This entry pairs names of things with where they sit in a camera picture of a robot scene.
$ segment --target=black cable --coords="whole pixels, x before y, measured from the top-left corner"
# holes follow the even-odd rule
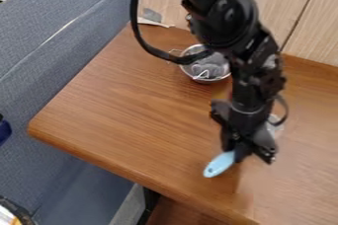
[[[131,27],[134,33],[134,36],[136,37],[138,43],[143,47],[145,51],[148,53],[161,58],[166,61],[170,61],[176,64],[181,64],[181,65],[188,65],[192,64],[193,62],[206,58],[211,55],[211,51],[206,49],[205,51],[202,51],[197,54],[192,54],[192,55],[186,55],[183,57],[178,57],[175,55],[172,55],[168,52],[165,52],[161,49],[155,48],[151,45],[149,45],[141,36],[141,33],[139,31],[138,27],[138,20],[137,20],[137,11],[138,11],[138,0],[131,0],[130,2],[130,20],[131,20]]]

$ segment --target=object in bowl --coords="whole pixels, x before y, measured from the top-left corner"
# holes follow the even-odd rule
[[[196,54],[205,50],[201,44],[187,48],[184,55]],[[208,84],[223,80],[230,75],[229,63],[220,52],[213,52],[210,56],[197,60],[190,65],[181,65],[182,71],[199,83]]]

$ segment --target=wooden table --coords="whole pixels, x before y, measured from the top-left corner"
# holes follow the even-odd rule
[[[143,27],[169,50],[188,32]],[[124,29],[30,123],[29,133],[230,224],[338,224],[338,69],[286,57],[291,118],[273,166],[252,156],[215,179],[213,86],[145,53]]]

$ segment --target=wall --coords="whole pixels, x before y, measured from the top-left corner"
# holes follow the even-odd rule
[[[338,0],[257,0],[261,20],[285,53],[338,65]],[[162,23],[186,29],[187,12],[180,0],[141,0]]]

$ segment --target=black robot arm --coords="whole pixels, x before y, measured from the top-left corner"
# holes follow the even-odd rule
[[[135,36],[149,53],[179,64],[190,64],[210,55],[202,52],[187,57],[172,56],[148,45],[137,26],[137,1],[131,1],[131,24]],[[266,163],[275,160],[278,147],[268,131],[275,101],[288,107],[279,95],[284,89],[283,62],[279,46],[271,33],[259,21],[254,0],[182,0],[189,12],[190,30],[208,51],[218,51],[230,62],[233,78],[230,102],[212,101],[211,117],[222,126],[224,151],[235,151],[236,162],[255,153]]]

